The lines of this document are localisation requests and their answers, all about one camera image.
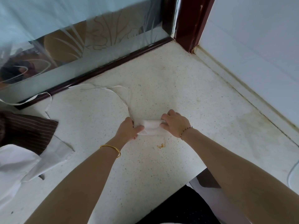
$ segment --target clothing pile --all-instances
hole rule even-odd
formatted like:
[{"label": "clothing pile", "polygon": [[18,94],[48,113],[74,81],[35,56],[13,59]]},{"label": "clothing pile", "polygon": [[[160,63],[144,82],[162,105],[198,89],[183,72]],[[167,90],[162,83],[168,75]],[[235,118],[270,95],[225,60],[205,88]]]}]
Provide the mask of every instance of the clothing pile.
[{"label": "clothing pile", "polygon": [[0,111],[0,209],[21,183],[65,161],[73,150],[54,136],[55,120]]}]

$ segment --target striped fabric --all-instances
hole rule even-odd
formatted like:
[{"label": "striped fabric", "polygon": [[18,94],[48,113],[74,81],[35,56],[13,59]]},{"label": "striped fabric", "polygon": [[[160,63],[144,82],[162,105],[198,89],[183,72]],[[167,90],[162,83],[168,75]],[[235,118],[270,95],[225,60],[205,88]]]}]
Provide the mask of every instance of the striped fabric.
[{"label": "striped fabric", "polygon": [[55,120],[0,112],[0,146],[14,144],[40,155],[50,143],[58,126]]}]

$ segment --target hand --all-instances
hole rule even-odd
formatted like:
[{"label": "hand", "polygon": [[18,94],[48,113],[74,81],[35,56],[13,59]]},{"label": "hand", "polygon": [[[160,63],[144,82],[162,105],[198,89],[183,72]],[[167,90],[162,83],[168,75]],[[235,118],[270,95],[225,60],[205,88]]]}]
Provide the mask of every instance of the hand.
[{"label": "hand", "polygon": [[127,117],[125,121],[119,126],[115,137],[124,139],[125,142],[129,142],[132,139],[137,138],[137,134],[144,130],[144,126],[138,126],[134,128],[134,122],[130,117]]},{"label": "hand", "polygon": [[161,123],[160,127],[167,130],[173,136],[180,138],[181,133],[187,127],[191,127],[189,120],[181,116],[180,113],[170,109],[167,114],[163,114],[161,119],[165,120],[166,123]]}]

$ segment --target glass panel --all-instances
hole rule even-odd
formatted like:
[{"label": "glass panel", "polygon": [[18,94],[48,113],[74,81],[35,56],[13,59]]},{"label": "glass panel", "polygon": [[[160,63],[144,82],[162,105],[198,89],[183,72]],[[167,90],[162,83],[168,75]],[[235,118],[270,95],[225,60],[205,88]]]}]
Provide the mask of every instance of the glass panel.
[{"label": "glass panel", "polygon": [[1,0],[1,99],[19,102],[169,37],[162,2]]}]

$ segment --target gold bangle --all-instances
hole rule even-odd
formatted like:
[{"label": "gold bangle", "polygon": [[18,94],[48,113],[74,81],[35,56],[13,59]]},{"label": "gold bangle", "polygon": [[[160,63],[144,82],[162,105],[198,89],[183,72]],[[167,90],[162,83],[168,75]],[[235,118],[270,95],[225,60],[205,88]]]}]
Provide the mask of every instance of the gold bangle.
[{"label": "gold bangle", "polygon": [[[189,129],[189,128],[192,128],[192,129],[193,129],[192,126],[191,126],[191,127],[187,127],[186,129]],[[186,129],[184,129],[184,130],[182,131],[181,136],[180,136],[181,139],[182,139],[182,134],[183,134],[183,132],[184,132]]]},{"label": "gold bangle", "polygon": [[111,145],[101,145],[101,146],[99,147],[99,149],[100,149],[101,147],[103,147],[103,146],[108,146],[108,147],[114,148],[116,151],[118,151],[119,156],[118,156],[117,158],[119,158],[119,157],[121,156],[121,151],[119,151],[116,147],[111,146]]}]

